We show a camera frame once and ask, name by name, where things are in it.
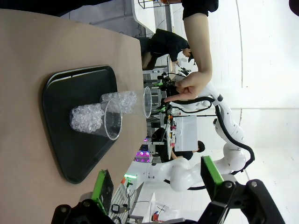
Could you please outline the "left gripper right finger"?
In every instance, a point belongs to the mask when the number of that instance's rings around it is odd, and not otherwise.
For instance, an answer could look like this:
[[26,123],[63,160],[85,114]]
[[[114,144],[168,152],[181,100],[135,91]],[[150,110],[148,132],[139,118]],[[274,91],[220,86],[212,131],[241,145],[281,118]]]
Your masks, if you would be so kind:
[[200,174],[210,196],[199,224],[222,224],[231,209],[240,209],[250,224],[284,224],[285,221],[261,180],[240,184],[224,180],[210,156],[201,157]]

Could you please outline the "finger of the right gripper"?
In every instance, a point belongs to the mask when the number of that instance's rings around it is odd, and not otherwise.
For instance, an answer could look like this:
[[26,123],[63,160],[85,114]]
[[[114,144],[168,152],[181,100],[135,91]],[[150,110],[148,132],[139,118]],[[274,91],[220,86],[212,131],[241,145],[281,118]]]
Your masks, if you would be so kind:
[[171,84],[171,79],[168,75],[157,76],[157,85],[158,87],[167,87]]
[[172,109],[172,105],[170,104],[170,102],[162,102],[161,105],[159,107],[157,107],[157,111],[158,112],[168,112],[169,110]]

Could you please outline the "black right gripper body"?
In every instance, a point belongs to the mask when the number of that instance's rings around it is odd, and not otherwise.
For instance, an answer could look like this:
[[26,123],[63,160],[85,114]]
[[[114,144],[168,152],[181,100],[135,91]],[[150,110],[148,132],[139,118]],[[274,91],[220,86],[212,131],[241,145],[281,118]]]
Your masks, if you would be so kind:
[[162,91],[166,92],[166,96],[178,95],[177,87],[175,86],[175,81],[171,81],[169,78],[164,78],[162,80]]

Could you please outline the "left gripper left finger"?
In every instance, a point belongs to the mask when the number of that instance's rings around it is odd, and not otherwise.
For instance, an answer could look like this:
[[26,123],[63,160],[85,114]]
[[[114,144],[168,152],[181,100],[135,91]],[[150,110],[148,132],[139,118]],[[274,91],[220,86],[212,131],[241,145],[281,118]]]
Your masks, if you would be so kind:
[[89,198],[75,207],[61,204],[55,208],[53,224],[112,224],[108,216],[114,185],[109,171],[101,170]]

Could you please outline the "person's right hand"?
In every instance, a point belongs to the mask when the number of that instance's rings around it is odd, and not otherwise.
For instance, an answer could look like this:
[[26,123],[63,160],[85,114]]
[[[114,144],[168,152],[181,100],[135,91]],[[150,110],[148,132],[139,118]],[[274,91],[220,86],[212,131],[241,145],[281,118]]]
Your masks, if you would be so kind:
[[164,102],[195,99],[212,78],[211,71],[193,72],[181,81],[175,83],[177,95],[165,98]]

